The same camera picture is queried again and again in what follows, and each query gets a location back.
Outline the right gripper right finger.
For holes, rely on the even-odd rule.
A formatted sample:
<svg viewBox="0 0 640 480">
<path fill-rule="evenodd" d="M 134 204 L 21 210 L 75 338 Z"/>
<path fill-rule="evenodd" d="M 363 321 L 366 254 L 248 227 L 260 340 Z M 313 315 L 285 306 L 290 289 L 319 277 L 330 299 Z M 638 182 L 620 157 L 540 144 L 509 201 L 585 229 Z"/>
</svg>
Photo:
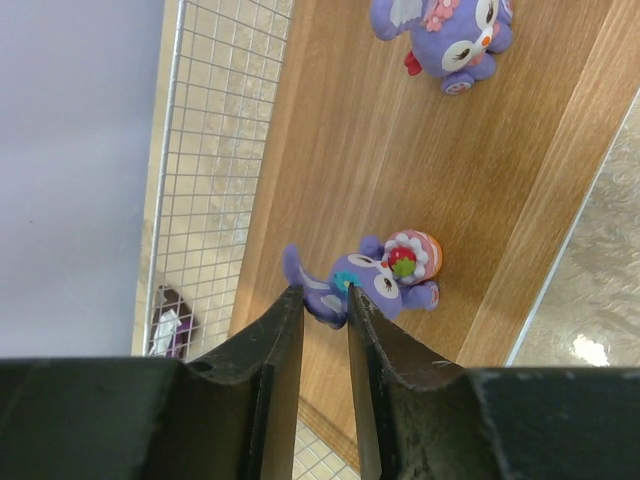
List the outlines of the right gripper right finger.
<svg viewBox="0 0 640 480">
<path fill-rule="evenodd" d="M 635 368 L 464 368 L 349 290 L 364 479 L 635 479 Z"/>
</svg>

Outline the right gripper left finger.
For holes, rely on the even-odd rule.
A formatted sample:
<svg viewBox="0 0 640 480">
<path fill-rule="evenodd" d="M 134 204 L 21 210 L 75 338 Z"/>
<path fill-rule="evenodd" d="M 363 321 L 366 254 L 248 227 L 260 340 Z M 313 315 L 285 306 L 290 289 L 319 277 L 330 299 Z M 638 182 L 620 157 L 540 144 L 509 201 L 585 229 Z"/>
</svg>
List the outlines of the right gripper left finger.
<svg viewBox="0 0 640 480">
<path fill-rule="evenodd" d="M 159 357 L 1 364 L 5 479 L 288 479 L 303 293 L 191 362 Z"/>
</svg>

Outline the purple bunny toy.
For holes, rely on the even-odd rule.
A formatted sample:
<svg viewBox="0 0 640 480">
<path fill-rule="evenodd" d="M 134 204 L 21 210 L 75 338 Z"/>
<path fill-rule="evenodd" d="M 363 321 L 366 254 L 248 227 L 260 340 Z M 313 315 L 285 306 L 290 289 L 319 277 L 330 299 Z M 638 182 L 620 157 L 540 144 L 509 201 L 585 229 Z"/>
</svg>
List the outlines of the purple bunny toy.
<svg viewBox="0 0 640 480">
<path fill-rule="evenodd" d="M 435 309 L 439 288 L 434 278 L 442 261 L 437 240 L 413 229 L 396 232 L 384 242 L 374 235 L 363 237 L 358 251 L 339 257 L 325 280 L 306 271 L 296 246 L 286 246 L 282 256 L 284 276 L 289 284 L 303 288 L 307 311 L 334 329 L 347 322 L 352 286 L 390 320 L 404 310 Z"/>
</svg>

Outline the purple bunny with red heart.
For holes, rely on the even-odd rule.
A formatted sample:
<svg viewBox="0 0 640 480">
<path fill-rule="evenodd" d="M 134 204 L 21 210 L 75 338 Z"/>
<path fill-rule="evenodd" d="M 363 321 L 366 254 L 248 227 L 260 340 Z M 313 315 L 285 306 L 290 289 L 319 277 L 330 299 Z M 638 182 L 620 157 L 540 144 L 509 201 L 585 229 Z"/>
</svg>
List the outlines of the purple bunny with red heart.
<svg viewBox="0 0 640 480">
<path fill-rule="evenodd" d="M 407 74 L 436 78 L 442 92 L 452 96 L 493 76 L 494 56 L 513 42 L 508 0 L 374 0 L 370 21 L 382 41 L 407 32 Z"/>
</svg>

